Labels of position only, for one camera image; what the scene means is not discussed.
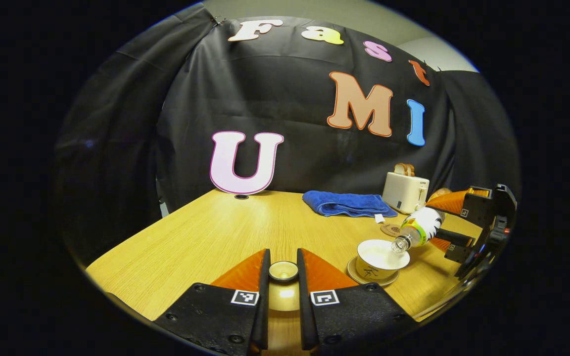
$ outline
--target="plastic bottle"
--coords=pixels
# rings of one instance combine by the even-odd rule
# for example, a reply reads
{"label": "plastic bottle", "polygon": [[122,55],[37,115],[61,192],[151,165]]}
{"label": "plastic bottle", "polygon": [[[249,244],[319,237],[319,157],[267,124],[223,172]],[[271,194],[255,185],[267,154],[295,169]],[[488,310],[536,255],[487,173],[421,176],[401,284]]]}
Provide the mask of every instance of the plastic bottle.
{"label": "plastic bottle", "polygon": [[391,249],[395,253],[402,253],[414,246],[425,245],[437,235],[445,217],[444,212],[428,207],[419,208],[403,221]]}

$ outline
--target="wooden table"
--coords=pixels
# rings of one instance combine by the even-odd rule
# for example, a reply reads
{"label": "wooden table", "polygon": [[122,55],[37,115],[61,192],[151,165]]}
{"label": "wooden table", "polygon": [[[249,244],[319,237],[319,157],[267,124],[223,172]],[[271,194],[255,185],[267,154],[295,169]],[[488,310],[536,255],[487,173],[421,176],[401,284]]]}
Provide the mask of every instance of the wooden table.
{"label": "wooden table", "polygon": [[[386,222],[400,224],[405,217]],[[272,263],[295,263],[296,249],[306,248],[346,273],[360,242],[393,239],[380,226],[373,217],[320,216],[299,193],[263,191],[238,200],[215,189],[105,253],[87,272],[105,291],[156,320],[193,283],[211,283],[263,248],[270,249]],[[481,232],[456,216],[442,228],[472,237]],[[430,244],[410,250],[409,265],[384,288],[410,315],[458,283],[459,264],[443,255]],[[268,329],[264,356],[308,354],[300,349],[299,311],[270,310]]]}

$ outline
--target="white letter u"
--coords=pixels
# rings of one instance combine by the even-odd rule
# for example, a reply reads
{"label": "white letter u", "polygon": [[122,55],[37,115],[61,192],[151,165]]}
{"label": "white letter u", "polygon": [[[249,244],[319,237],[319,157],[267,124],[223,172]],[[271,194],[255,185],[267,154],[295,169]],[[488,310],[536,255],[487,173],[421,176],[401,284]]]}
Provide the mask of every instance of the white letter u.
{"label": "white letter u", "polygon": [[245,140],[245,134],[238,131],[220,131],[212,136],[215,149],[210,162],[210,180],[224,192],[231,194],[255,194],[267,188],[274,176],[276,146],[283,142],[278,133],[257,133],[258,163],[253,176],[242,178],[235,174],[237,149]]}

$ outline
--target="folded towel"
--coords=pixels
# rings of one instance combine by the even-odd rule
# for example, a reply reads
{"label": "folded towel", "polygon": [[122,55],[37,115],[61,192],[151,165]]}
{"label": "folded towel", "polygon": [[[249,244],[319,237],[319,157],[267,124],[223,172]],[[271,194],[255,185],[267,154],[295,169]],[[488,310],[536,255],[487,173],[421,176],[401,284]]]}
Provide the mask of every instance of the folded towel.
{"label": "folded towel", "polygon": [[303,194],[303,201],[314,212],[323,216],[370,216],[382,214],[395,217],[397,212],[391,209],[378,194],[336,194],[326,191],[308,191]]}

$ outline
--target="letter m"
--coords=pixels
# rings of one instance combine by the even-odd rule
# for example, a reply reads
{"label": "letter m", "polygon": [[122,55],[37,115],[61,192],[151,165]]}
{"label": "letter m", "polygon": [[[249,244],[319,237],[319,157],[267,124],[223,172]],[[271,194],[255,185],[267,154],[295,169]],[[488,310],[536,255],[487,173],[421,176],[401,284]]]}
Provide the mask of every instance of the letter m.
{"label": "letter m", "polygon": [[330,78],[335,81],[335,109],[333,115],[327,117],[327,124],[339,129],[353,126],[349,119],[349,110],[353,113],[355,124],[362,130],[369,121],[369,131],[372,134],[389,137],[391,130],[390,101],[393,92],[384,86],[375,85],[367,97],[353,75],[341,72],[331,72]]}

